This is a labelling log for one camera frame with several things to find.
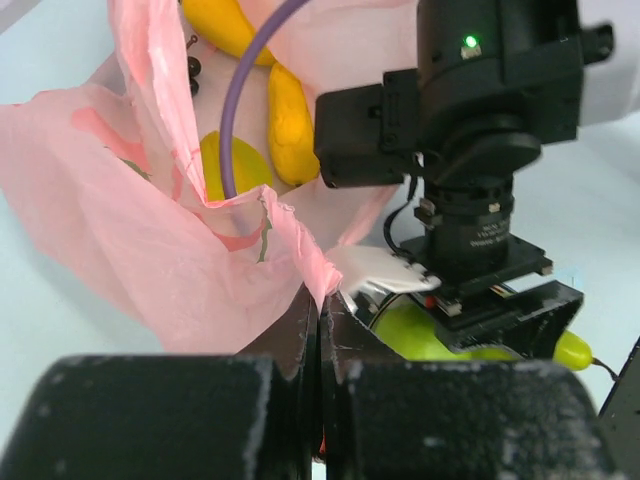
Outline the pink plastic bag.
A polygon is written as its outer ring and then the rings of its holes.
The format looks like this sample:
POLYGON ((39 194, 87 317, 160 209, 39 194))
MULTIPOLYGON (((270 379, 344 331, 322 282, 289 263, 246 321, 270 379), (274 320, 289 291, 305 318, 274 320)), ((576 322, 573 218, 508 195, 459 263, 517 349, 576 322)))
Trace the pink plastic bag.
POLYGON ((1 188, 33 243, 173 352, 235 353, 301 286, 321 302, 327 252, 363 240, 391 187, 260 186, 209 202, 203 135, 220 123, 236 61, 204 47, 189 92, 177 1, 106 5, 124 86, 43 91, 1 109, 1 188))

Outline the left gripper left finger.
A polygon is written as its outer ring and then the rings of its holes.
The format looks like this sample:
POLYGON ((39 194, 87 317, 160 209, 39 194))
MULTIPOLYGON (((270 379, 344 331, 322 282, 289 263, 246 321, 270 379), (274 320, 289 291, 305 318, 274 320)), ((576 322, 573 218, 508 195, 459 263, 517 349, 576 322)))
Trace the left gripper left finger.
POLYGON ((307 479, 316 322, 307 290, 235 355, 77 355, 36 383, 5 479, 307 479))

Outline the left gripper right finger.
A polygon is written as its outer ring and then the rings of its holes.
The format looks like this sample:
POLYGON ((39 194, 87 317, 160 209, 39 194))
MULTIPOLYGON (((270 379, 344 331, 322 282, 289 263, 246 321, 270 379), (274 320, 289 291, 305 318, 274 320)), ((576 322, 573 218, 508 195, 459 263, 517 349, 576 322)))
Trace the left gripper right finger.
POLYGON ((329 297, 319 318, 330 479, 616 479, 578 378, 549 361, 410 362, 329 297))

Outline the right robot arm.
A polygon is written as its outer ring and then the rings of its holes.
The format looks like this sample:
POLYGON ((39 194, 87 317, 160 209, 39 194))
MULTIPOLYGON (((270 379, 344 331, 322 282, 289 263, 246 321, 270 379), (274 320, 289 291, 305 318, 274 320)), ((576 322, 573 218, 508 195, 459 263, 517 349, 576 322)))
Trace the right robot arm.
POLYGON ((410 184, 424 233, 334 248, 343 291, 406 294, 449 350, 549 359, 582 305, 511 232, 514 176, 544 146, 639 108, 635 1, 422 1, 417 65, 320 95, 314 149, 331 188, 410 184))

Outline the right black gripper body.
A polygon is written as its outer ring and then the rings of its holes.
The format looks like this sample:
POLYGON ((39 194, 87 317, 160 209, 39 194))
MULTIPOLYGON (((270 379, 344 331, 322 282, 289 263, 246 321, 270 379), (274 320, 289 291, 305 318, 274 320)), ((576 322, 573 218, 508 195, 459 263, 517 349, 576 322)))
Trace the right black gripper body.
POLYGON ((581 291, 558 280, 511 290, 512 280, 553 270, 544 250, 514 235, 507 237, 504 259, 484 273, 432 269, 424 237, 401 246, 442 281, 436 290, 409 298, 434 321, 436 338, 454 353, 500 348, 517 358, 550 359, 584 303, 581 291))

